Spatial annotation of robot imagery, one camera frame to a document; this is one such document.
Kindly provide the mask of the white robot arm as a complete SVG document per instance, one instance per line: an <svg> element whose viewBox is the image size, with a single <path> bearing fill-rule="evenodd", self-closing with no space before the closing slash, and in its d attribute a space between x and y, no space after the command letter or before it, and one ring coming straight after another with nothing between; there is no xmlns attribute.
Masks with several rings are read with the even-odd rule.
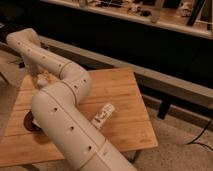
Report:
<svg viewBox="0 0 213 171"><path fill-rule="evenodd" d="M59 78L33 96L31 111L75 171L137 171L77 109L91 89L88 71L42 48L31 28L8 34L6 42L21 54L30 70L42 67Z"/></svg>

